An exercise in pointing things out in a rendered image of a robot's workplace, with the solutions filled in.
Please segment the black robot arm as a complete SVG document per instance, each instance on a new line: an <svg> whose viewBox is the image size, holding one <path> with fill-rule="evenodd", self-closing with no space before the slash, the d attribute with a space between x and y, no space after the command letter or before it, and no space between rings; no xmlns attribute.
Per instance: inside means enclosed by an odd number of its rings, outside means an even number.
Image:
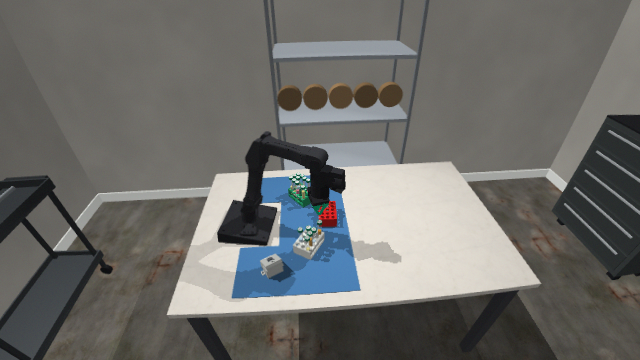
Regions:
<svg viewBox="0 0 640 360"><path fill-rule="evenodd" d="M242 236L256 235L255 215L257 217L257 208L263 200L262 179L270 155L296 162L309 169L311 185L315 187L325 185L320 188L320 199L329 198L329 188L340 194L346 189L345 170L326 165L328 153L324 149L285 142L272 137L271 132L268 131L260 138L252 143L245 156L248 165L248 182L240 210L243 212L240 231Z"/></svg>

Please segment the red tube rack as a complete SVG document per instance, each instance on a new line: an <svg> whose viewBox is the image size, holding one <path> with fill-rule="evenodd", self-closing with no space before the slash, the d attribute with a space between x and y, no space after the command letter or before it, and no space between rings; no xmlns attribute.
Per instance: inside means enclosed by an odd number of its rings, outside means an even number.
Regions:
<svg viewBox="0 0 640 360"><path fill-rule="evenodd" d="M329 210L329 211L326 211ZM333 227L337 226L337 213L336 213L336 202L330 201L329 207L325 208L321 215L319 215L319 220L322 220L321 227Z"/></svg>

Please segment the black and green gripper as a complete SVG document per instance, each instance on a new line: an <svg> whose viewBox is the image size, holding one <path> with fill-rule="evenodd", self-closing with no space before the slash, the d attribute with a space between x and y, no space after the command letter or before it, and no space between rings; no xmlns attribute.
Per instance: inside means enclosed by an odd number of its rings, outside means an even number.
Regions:
<svg viewBox="0 0 640 360"><path fill-rule="evenodd" d="M330 203L330 199L329 198L320 199L320 188L323 188L324 186L325 185L323 185L321 187L315 187L315 186L311 185L311 187L307 187L308 198L309 198L309 200L311 202L311 205L312 205L313 209L317 213L317 215L321 215L322 212L324 211L324 209ZM323 207L322 207L321 211L318 212L318 210L320 209L320 206L323 206Z"/></svg>

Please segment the blue bench mat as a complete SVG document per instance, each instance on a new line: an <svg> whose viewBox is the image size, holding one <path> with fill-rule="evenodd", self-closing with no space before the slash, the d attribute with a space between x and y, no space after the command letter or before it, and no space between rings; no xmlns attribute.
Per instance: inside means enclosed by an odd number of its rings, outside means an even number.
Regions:
<svg viewBox="0 0 640 360"><path fill-rule="evenodd" d="M288 177L262 179L262 203L281 202L279 246L240 248L232 299L359 291L360 285L342 195L330 190L336 201L337 226L321 227L325 240L311 260L293 251L297 229L317 229L319 215L309 204L302 207L288 194ZM273 254L282 259L283 272L262 276L260 260Z"/></svg>

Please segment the white test tube rack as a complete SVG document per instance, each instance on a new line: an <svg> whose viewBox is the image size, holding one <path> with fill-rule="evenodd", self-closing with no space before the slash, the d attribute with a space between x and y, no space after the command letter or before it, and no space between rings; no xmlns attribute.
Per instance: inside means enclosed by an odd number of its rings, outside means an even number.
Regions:
<svg viewBox="0 0 640 360"><path fill-rule="evenodd" d="M305 229L304 232L303 232L303 237L305 237L307 235L306 233L307 233L307 231ZM298 238L297 241L293 244L293 251L294 251L294 253L311 260L312 257L314 256L314 254L317 252L317 250L321 246L321 244L324 242L324 240L325 240L324 232L321 231L320 235L317 234L317 232L316 232L316 242L313 242L313 246L310 246L310 250L306 250L306 246L304 244L305 243L304 238L303 238L303 242L299 242L299 238ZM296 246L296 245L298 245L298 246Z"/></svg>

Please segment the green tube rack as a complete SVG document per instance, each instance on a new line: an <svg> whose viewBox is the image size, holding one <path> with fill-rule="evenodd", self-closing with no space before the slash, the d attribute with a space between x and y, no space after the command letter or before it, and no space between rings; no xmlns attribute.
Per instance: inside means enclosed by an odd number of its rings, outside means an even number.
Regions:
<svg viewBox="0 0 640 360"><path fill-rule="evenodd" d="M302 190L301 189L299 190L299 194L296 194L296 192L293 192L293 190L291 190L291 188L288 188L288 194L289 194L289 197L291 197L294 201L296 201L303 208L306 207L307 205L311 204L311 202L310 202L310 200L308 198L307 190L305 190L305 199L302 198ZM294 194L297 198L292 194Z"/></svg>

